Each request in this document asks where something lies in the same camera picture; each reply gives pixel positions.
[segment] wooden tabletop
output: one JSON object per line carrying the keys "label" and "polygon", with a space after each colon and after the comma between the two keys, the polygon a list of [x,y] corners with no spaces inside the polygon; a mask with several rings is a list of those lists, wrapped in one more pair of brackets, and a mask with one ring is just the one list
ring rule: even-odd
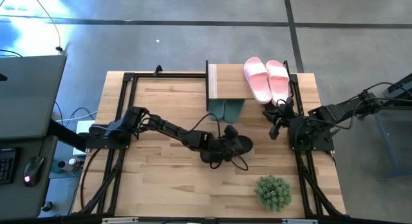
{"label": "wooden tabletop", "polygon": [[[108,72],[97,124],[114,120],[123,73]],[[305,112],[320,106],[314,74],[297,76]],[[146,107],[152,114],[190,129],[207,114],[205,80],[139,79],[134,106]],[[200,160],[199,153],[157,132],[142,133],[139,141],[133,139],[126,152],[116,216],[304,217],[296,160],[288,144],[286,129],[281,130],[276,141],[271,140],[268,132],[272,124],[261,114],[262,110],[263,107],[254,100],[246,99],[239,122],[234,124],[240,135],[246,135],[254,142],[251,152],[243,155],[249,171],[239,170],[230,162],[224,162],[219,169],[212,170]],[[224,129],[227,124],[222,122],[220,125]],[[216,123],[208,118],[197,129],[213,132],[217,136]],[[90,165],[84,184],[85,203],[102,183],[107,154],[108,151],[101,150]],[[320,188],[335,207],[345,213],[332,159],[323,152],[314,152],[314,162]],[[281,212],[265,210],[254,195],[257,179],[268,174],[283,177],[292,185],[292,202]],[[313,194],[310,189],[308,192],[314,211]],[[79,194],[74,212],[80,210]],[[110,197],[106,197],[105,210]]]}

